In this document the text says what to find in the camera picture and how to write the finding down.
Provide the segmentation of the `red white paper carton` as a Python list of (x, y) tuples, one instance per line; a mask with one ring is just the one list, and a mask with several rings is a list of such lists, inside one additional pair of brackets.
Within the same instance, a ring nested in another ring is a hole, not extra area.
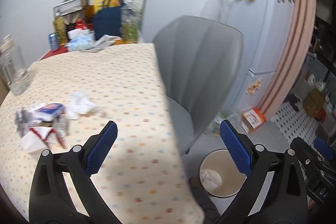
[(53, 127), (29, 127), (20, 139), (19, 145), (25, 152), (32, 155), (50, 149), (52, 144), (65, 149), (65, 137), (66, 135)]

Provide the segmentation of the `crushed clear plastic bottle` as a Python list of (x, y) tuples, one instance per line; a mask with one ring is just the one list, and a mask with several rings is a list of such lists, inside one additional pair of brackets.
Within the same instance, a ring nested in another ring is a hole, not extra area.
[(208, 192), (215, 192), (222, 186), (221, 176), (212, 169), (204, 169), (200, 173), (201, 184)]

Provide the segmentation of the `blue white tissue packet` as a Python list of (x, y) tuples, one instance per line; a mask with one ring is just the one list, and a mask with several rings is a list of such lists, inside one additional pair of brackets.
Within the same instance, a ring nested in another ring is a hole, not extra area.
[(64, 105), (61, 103), (49, 103), (35, 111), (38, 120), (51, 122), (64, 112)]

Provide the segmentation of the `white tissue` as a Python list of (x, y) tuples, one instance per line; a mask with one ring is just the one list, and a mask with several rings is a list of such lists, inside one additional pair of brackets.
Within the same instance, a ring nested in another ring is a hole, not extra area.
[(97, 115), (104, 118), (106, 112), (93, 102), (88, 95), (81, 91), (75, 91), (70, 94), (70, 101), (66, 105), (66, 115), (70, 120), (77, 120), (84, 115)]

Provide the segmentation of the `beige trash bin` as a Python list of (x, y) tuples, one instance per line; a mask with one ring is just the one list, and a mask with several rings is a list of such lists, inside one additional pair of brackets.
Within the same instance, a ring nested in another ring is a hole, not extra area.
[(216, 198), (227, 198), (234, 196), (239, 192), (243, 186), (246, 175), (240, 173), (236, 167), (232, 157), (227, 149), (218, 149), (209, 153), (201, 162), (199, 167), (199, 180), (200, 173), (204, 169), (212, 169), (216, 171), (222, 178), (222, 186), (215, 192), (208, 192), (210, 195)]

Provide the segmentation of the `white pegboard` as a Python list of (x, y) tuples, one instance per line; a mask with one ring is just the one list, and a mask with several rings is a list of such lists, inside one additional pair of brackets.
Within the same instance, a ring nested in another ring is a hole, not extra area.
[(306, 115), (301, 101), (296, 106), (298, 111), (295, 111), (289, 102), (283, 103), (272, 116), (271, 121), (277, 126), (288, 143), (291, 143), (294, 138), (300, 137), (313, 147), (316, 138), (315, 132), (319, 123)]

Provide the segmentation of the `brown cardboard box on shelf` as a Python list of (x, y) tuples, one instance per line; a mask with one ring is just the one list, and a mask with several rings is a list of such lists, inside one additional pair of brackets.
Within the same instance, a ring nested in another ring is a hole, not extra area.
[(325, 104), (325, 96), (320, 90), (314, 88), (303, 101), (303, 109), (306, 115), (314, 118)]

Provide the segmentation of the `orange white cardboard box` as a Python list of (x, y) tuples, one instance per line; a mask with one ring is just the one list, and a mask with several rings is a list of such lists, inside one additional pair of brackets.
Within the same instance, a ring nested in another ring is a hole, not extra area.
[(241, 114), (241, 126), (246, 133), (251, 133), (266, 122), (266, 118), (261, 111), (254, 107)]

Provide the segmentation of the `clear plastic bag on floor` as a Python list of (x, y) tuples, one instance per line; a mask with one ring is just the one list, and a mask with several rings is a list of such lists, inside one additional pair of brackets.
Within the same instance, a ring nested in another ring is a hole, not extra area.
[(229, 120), (230, 123), (233, 125), (237, 125), (240, 122), (240, 116), (235, 112), (230, 112), (228, 114), (222, 114), (221, 112), (218, 112), (214, 120), (208, 126), (206, 134), (214, 137), (219, 137), (221, 123), (226, 119)]

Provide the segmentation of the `dotted cream tablecloth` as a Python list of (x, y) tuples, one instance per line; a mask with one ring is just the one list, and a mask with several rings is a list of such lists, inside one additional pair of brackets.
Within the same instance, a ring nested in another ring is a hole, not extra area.
[(118, 137), (94, 186), (123, 223), (202, 223), (203, 210), (187, 183), (168, 110), (155, 48), (152, 44), (111, 46), (100, 52), (70, 52), (30, 66), (29, 88), (8, 94), (1, 105), (1, 186), (23, 217), (29, 215), (29, 193), (37, 156), (19, 144), (15, 113), (40, 103), (70, 102), (76, 91), (102, 109), (69, 123), (65, 147), (84, 144), (108, 121)]

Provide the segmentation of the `grey shell chair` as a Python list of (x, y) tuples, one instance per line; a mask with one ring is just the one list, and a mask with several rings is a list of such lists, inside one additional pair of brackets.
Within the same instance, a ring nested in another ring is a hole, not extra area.
[(184, 155), (228, 97), (242, 61), (243, 34), (214, 20), (184, 15), (164, 26), (153, 44)]

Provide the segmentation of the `large clear water jug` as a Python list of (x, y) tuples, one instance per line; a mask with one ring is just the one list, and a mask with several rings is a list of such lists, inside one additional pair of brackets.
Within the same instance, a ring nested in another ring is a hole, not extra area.
[(30, 75), (21, 48), (11, 35), (4, 37), (1, 45), (1, 69), (7, 86), (15, 96), (21, 95), (30, 86)]

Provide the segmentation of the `white refrigerator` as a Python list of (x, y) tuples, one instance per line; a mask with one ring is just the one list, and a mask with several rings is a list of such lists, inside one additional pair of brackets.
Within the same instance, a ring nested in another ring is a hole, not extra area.
[(243, 34), (238, 76), (221, 109), (243, 113), (257, 107), (280, 61), (294, 12), (294, 0), (234, 0), (226, 25)]

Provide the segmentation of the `white plastic bag on fridge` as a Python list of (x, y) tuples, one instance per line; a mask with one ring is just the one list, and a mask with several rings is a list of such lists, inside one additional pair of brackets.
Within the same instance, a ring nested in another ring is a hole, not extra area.
[(226, 24), (234, 0), (205, 0), (200, 17)]

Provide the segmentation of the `blue soda can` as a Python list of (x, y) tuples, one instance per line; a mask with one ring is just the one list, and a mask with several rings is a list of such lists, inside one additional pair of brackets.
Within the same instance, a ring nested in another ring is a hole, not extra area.
[(51, 51), (57, 51), (60, 48), (58, 35), (56, 32), (48, 35), (49, 46)]

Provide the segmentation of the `blue tissue pack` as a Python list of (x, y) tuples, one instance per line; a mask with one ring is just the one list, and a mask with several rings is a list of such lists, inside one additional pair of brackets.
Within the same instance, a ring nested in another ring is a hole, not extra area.
[(68, 31), (68, 37), (70, 41), (66, 47), (69, 52), (89, 50), (93, 48), (95, 44), (94, 32), (89, 29), (74, 29)]

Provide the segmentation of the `grey folded cloth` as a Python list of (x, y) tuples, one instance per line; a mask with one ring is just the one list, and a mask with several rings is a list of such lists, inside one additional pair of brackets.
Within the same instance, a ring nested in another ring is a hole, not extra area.
[(90, 38), (89, 43), (83, 48), (82, 52), (99, 52), (112, 46), (115, 42), (121, 40), (119, 36), (103, 35), (100, 39), (95, 40), (95, 37)]

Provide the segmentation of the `pink curtain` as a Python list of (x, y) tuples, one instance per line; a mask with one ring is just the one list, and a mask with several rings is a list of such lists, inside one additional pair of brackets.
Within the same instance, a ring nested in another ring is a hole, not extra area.
[(317, 0), (295, 0), (288, 39), (259, 110), (267, 120), (272, 118), (290, 92), (309, 49), (315, 21)]

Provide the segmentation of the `oil bottle yellow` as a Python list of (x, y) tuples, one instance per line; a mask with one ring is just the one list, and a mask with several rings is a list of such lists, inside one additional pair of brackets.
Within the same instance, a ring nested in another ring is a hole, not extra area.
[(60, 46), (65, 46), (68, 43), (66, 24), (64, 23), (63, 17), (60, 12), (56, 12), (54, 18), (54, 29), (57, 33)]

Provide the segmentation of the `navy blue tote bag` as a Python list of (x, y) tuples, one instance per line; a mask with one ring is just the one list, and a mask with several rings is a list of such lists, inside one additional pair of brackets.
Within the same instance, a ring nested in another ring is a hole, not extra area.
[(94, 37), (96, 40), (103, 35), (121, 37), (121, 6), (103, 7), (93, 17)]

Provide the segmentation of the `clear bottle with pickles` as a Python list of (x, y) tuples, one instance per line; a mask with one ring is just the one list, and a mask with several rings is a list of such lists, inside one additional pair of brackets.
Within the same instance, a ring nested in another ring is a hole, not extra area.
[(127, 43), (138, 42), (138, 16), (130, 2), (121, 8), (121, 35)]

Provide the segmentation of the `yellow snack bag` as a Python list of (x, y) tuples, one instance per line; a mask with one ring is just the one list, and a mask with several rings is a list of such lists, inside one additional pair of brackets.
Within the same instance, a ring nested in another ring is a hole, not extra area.
[(93, 9), (96, 14), (103, 7), (116, 7), (121, 6), (123, 0), (93, 0)]

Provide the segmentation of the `green tall box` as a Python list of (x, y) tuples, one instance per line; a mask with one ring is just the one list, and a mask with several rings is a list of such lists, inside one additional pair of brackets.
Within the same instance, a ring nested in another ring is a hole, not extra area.
[(143, 13), (146, 5), (146, 0), (131, 0), (133, 10), (138, 16), (138, 29), (142, 30)]

